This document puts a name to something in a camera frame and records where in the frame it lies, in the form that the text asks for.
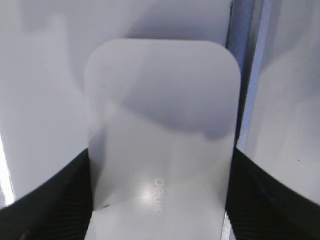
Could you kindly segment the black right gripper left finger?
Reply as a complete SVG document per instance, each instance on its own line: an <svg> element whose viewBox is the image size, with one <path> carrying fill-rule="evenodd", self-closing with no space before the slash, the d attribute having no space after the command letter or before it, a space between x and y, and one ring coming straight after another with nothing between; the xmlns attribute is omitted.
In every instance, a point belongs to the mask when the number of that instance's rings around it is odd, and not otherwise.
<svg viewBox="0 0 320 240"><path fill-rule="evenodd" d="M84 149L37 189L0 210L2 240L83 240L93 211Z"/></svg>

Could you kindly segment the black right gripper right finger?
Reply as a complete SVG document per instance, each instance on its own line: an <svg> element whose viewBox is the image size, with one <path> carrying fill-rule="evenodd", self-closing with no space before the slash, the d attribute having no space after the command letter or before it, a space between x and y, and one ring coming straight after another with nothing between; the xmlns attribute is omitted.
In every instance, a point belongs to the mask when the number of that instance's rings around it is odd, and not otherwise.
<svg viewBox="0 0 320 240"><path fill-rule="evenodd" d="M233 149L226 212L237 240L318 240L320 206Z"/></svg>

